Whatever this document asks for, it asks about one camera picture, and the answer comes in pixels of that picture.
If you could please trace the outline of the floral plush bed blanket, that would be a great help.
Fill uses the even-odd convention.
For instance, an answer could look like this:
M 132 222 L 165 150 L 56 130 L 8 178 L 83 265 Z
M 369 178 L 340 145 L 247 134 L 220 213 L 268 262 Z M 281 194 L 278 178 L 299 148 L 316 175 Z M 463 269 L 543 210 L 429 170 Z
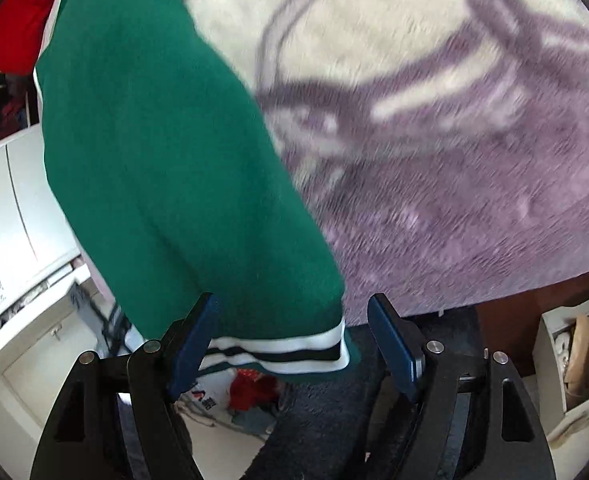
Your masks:
M 183 0 L 259 103 L 345 317 L 589 272 L 581 0 Z

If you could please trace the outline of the red quilt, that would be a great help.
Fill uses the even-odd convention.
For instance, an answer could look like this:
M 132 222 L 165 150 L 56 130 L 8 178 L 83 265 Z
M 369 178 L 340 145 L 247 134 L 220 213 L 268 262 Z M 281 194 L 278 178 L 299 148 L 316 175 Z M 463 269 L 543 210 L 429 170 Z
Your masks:
M 55 0 L 0 2 L 0 72 L 30 76 L 34 70 L 45 25 Z

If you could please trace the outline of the white storage shelf unit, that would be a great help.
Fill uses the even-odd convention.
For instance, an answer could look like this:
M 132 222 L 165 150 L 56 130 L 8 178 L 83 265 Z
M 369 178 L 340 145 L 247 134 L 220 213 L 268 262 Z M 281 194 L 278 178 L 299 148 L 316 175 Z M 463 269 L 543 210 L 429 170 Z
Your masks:
M 532 356 L 541 424 L 559 448 L 589 426 L 589 300 L 543 313 Z

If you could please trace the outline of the white wardrobe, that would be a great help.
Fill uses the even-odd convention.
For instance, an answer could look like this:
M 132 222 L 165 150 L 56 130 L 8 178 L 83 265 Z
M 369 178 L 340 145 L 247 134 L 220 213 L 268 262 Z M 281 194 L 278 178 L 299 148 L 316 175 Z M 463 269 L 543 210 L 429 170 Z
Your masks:
M 29 477 L 48 413 L 85 350 L 108 351 L 111 306 L 98 292 L 45 176 L 31 78 L 0 74 L 0 469 Z

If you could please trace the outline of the green striped sweatshirt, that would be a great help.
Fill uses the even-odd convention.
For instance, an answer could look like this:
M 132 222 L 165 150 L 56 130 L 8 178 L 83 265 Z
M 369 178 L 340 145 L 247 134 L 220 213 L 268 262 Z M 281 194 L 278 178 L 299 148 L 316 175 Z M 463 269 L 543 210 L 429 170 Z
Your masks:
M 180 0 L 60 0 L 36 66 L 47 179 L 146 338 L 220 305 L 203 373 L 357 360 L 342 276 L 263 116 Z

